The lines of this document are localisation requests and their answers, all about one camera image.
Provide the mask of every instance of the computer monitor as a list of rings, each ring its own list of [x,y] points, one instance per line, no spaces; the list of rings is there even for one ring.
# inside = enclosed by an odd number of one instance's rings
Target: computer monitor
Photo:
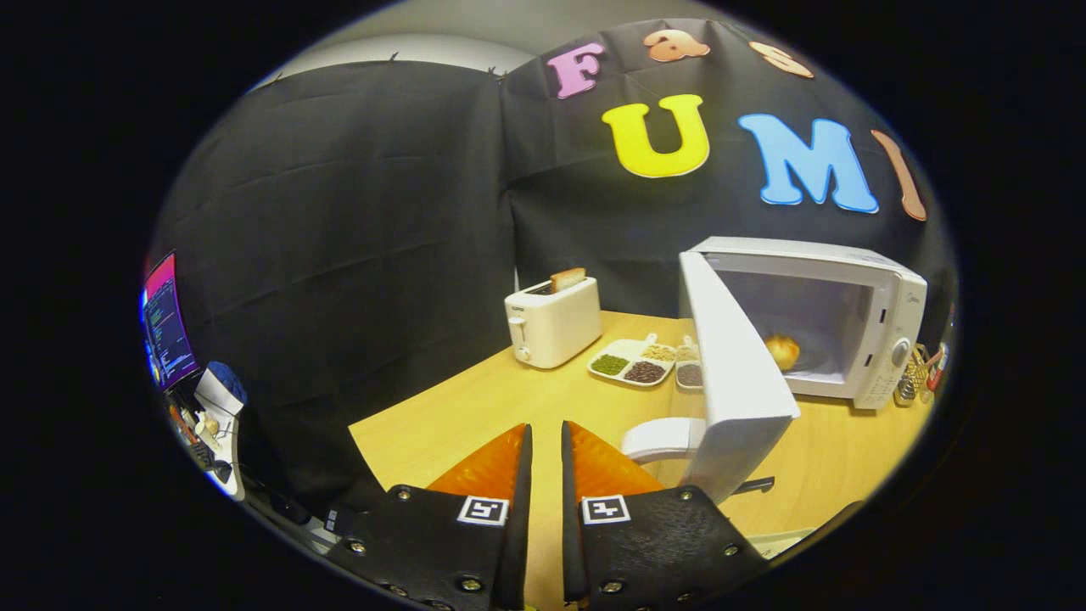
[[[166,391],[200,369],[181,321],[175,264],[175,253],[171,252],[151,269],[143,282],[140,308],[150,348],[151,373]]]

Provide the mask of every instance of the bread roll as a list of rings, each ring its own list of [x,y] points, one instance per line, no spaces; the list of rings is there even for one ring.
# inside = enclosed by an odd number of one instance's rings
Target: bread roll
[[[573,267],[551,276],[551,294],[565,290],[585,278],[584,267]]]
[[[781,371],[788,371],[799,359],[799,345],[786,335],[771,335],[766,339],[766,348],[773,356],[773,361]]]

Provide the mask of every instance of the white toaster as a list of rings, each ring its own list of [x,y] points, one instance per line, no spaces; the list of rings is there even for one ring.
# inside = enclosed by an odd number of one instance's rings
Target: white toaster
[[[544,370],[572,359],[603,334],[599,289],[595,278],[551,293],[551,281],[505,297],[513,355]]]

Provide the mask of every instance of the black curtain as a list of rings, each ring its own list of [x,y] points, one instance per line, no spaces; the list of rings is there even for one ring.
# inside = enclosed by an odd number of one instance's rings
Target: black curtain
[[[508,346],[502,167],[494,77],[370,62],[244,96],[179,174],[150,257],[310,507],[368,475],[350,424]]]
[[[669,63],[653,60],[644,38],[672,28],[708,44],[709,53]],[[815,77],[773,66],[749,47],[752,40],[787,52]],[[558,99],[558,78],[546,62],[590,42],[606,49],[597,56],[598,72],[588,76],[595,87]],[[631,174],[619,164],[610,126],[601,116],[615,106],[644,103],[649,107],[645,124],[654,148],[673,151],[681,143],[675,122],[657,102],[679,93],[704,100],[699,112],[710,141],[708,160],[682,176],[654,179]],[[710,236],[866,247],[926,278],[940,277],[952,265],[937,198],[906,141],[823,68],[747,29],[707,20],[657,20],[585,36],[509,73],[502,87],[502,107],[509,168],[506,196],[516,222],[521,284],[583,265],[599,279],[604,309],[675,317],[679,252]],[[808,143],[816,118],[845,125],[879,212],[847,211],[829,195],[816,203],[795,176],[803,202],[763,202],[760,149],[737,124],[752,113],[779,117]],[[904,211],[896,174],[871,129],[889,135],[902,148],[926,203],[926,221]],[[829,192],[834,188],[831,180]],[[934,305],[948,301],[952,285],[943,282],[933,288],[929,311],[934,316],[925,326],[942,331],[943,321],[932,319],[945,308]]]

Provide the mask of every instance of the yellow letter u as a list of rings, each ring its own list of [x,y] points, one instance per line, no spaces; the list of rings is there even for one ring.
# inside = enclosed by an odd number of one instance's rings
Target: yellow letter u
[[[613,107],[603,115],[604,123],[611,126],[618,161],[632,174],[646,178],[689,174],[709,158],[709,137],[705,132],[702,115],[697,112],[702,98],[693,93],[683,93],[668,96],[659,103],[661,109],[674,114],[682,145],[670,153],[658,153],[653,150],[644,119],[648,114],[648,106],[626,104]]]

